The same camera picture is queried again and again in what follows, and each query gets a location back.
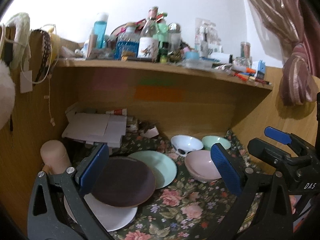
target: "wooden shelf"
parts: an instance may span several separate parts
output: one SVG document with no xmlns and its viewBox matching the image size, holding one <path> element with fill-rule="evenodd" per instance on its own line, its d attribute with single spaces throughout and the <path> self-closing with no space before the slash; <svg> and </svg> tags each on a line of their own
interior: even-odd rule
<svg viewBox="0 0 320 240">
<path fill-rule="evenodd" d="M 184 74 L 198 77 L 208 77 L 217 80 L 224 80 L 227 82 L 243 84 L 252 87 L 259 87 L 266 90 L 272 90 L 272 85 L 263 85 L 257 82 L 244 82 L 238 77 L 229 76 L 221 72 L 209 72 L 196 69 L 183 68 L 182 66 L 175 66 L 160 63 L 134 62 L 134 61 L 119 61 L 119 60 L 64 60 L 59 59 L 57 67 L 108 67 L 108 68 L 127 68 L 140 69 L 150 71 L 160 71 L 167 73 Z"/>
</svg>

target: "metal screw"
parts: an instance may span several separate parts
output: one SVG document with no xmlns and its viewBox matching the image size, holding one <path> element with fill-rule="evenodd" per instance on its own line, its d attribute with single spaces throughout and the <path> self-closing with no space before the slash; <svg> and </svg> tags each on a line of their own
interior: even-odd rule
<svg viewBox="0 0 320 240">
<path fill-rule="evenodd" d="M 39 171 L 39 172 L 38 172 L 38 177 L 41 178 L 41 177 L 43 177 L 43 176 L 44 176 L 44 171 Z"/>
<path fill-rule="evenodd" d="M 250 167 L 245 168 L 244 171 L 245 171 L 246 173 L 248 173 L 248 174 L 252 174 L 252 173 L 253 173 L 253 169 L 250 168 Z"/>
<path fill-rule="evenodd" d="M 282 177 L 282 173 L 281 173 L 280 171 L 276 171 L 276 176 L 277 176 L 278 178 L 281 178 L 281 177 Z"/>
<path fill-rule="evenodd" d="M 302 172 L 300 170 L 296 171 L 297 176 L 300 178 L 302 176 Z"/>
<path fill-rule="evenodd" d="M 68 174 L 71 174 L 71 173 L 73 173 L 75 171 L 75 168 L 74 167 L 69 167 L 69 168 L 67 168 L 67 173 Z"/>
</svg>

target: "curtain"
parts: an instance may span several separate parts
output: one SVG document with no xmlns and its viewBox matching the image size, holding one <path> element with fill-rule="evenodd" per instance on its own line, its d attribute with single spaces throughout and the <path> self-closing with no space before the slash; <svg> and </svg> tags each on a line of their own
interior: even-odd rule
<svg viewBox="0 0 320 240">
<path fill-rule="evenodd" d="M 263 25 L 280 40 L 284 58 L 280 97 L 284 105 L 316 101 L 320 77 L 320 25 L 303 0 L 249 0 Z"/>
</svg>

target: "pink sticky note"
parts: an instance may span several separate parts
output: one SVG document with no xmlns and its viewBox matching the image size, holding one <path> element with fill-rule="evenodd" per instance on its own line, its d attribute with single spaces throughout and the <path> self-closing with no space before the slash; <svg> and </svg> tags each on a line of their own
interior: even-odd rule
<svg viewBox="0 0 320 240">
<path fill-rule="evenodd" d="M 97 68 L 92 78 L 92 89 L 100 91 L 126 90 L 128 88 L 126 69 Z"/>
</svg>

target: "pink cylinder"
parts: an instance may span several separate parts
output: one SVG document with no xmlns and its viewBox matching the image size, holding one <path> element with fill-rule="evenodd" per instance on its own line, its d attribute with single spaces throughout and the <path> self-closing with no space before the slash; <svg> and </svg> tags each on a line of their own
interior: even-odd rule
<svg viewBox="0 0 320 240">
<path fill-rule="evenodd" d="M 64 173 L 71 166 L 67 150 L 58 140 L 45 142 L 40 149 L 44 164 L 50 167 L 52 174 Z"/>
</svg>

